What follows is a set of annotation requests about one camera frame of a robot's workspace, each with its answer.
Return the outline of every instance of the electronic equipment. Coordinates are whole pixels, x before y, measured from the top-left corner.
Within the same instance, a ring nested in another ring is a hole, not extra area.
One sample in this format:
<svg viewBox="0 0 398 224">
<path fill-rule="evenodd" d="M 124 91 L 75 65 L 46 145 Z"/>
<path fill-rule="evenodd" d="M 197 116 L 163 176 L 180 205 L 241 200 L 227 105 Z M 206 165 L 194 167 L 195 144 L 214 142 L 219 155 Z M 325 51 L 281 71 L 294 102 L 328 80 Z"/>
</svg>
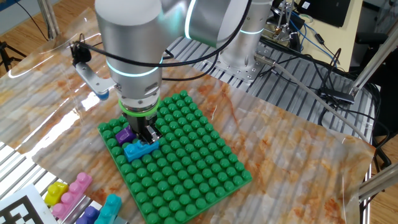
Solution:
<svg viewBox="0 0 398 224">
<path fill-rule="evenodd" d="M 298 12 L 327 24 L 342 27 L 351 0 L 301 0 Z"/>
</svg>

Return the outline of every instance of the blue lego brick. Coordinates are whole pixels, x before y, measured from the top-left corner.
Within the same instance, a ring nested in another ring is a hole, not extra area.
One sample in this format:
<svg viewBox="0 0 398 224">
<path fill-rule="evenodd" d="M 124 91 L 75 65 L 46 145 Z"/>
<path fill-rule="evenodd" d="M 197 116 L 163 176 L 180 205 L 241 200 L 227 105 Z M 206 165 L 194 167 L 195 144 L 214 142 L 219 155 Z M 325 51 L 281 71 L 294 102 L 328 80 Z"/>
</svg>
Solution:
<svg viewBox="0 0 398 224">
<path fill-rule="evenodd" d="M 102 207 L 99 217 L 94 224 L 112 224 L 116 215 L 118 215 L 122 200 L 115 194 L 110 194 L 106 198 L 104 207 Z"/>
<path fill-rule="evenodd" d="M 149 154 L 158 148 L 159 148 L 159 142 L 155 142 L 151 145 L 148 144 L 142 145 L 141 141 L 138 141 L 135 144 L 128 145 L 124 149 L 124 155 L 126 156 L 127 161 L 131 162 L 134 159 L 139 159 L 142 156 Z"/>
<path fill-rule="evenodd" d="M 94 224 L 100 215 L 100 211 L 95 207 L 89 206 L 86 208 L 85 213 L 76 221 L 76 224 Z"/>
</svg>

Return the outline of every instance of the transparent plastic sheet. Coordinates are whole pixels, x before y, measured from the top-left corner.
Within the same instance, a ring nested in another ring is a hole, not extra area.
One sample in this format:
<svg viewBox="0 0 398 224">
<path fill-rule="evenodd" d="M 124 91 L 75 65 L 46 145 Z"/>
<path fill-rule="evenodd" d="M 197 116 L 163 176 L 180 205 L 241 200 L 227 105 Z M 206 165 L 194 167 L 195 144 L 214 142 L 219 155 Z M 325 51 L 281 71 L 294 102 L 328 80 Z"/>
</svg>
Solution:
<svg viewBox="0 0 398 224">
<path fill-rule="evenodd" d="M 68 41 L 84 33 L 97 44 L 95 13 L 88 9 L 66 33 L 28 56 L 0 79 L 0 141 L 66 182 L 87 172 L 87 196 L 104 204 L 122 197 L 119 216 L 142 216 L 96 127 L 121 114 L 111 90 L 100 101 L 72 66 Z M 105 58 L 88 63 L 108 78 Z M 165 77 L 192 77 L 192 67 L 164 69 Z M 162 97 L 187 90 L 253 181 L 191 223 L 359 223 L 358 189 L 374 148 L 286 112 L 212 77 L 164 82 Z"/>
</svg>

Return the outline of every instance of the green led ring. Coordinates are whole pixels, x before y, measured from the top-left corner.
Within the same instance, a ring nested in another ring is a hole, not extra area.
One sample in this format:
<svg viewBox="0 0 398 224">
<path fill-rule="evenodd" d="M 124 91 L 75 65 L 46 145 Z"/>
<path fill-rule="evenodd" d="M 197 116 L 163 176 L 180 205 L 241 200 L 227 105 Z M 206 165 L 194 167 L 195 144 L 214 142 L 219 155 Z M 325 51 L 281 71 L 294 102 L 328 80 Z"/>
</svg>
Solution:
<svg viewBox="0 0 398 224">
<path fill-rule="evenodd" d="M 126 113 L 127 115 L 129 115 L 129 116 L 133 116 L 133 117 L 137 117 L 137 118 L 143 118 L 143 117 L 146 117 L 146 116 L 154 114 L 157 111 L 159 105 L 160 105 L 160 98 L 157 100 L 157 103 L 156 103 L 155 107 L 153 107 L 149 111 L 146 111 L 146 112 L 143 112 L 143 113 L 136 113 L 136 112 L 132 112 L 132 111 L 127 110 L 123 106 L 122 101 L 119 100 L 119 106 L 122 109 L 122 111 L 124 113 Z"/>
</svg>

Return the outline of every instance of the yellow lego brick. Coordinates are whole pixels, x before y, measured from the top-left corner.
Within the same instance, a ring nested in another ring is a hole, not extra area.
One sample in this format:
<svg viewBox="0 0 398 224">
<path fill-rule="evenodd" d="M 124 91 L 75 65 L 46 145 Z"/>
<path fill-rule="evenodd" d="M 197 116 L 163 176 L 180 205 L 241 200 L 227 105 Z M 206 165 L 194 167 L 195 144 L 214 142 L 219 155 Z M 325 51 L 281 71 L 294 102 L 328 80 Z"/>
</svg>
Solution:
<svg viewBox="0 0 398 224">
<path fill-rule="evenodd" d="M 68 192 L 69 186 L 60 182 L 55 182 L 47 189 L 47 195 L 44 198 L 44 202 L 49 206 L 54 206 L 56 203 L 61 201 L 61 196 Z"/>
</svg>

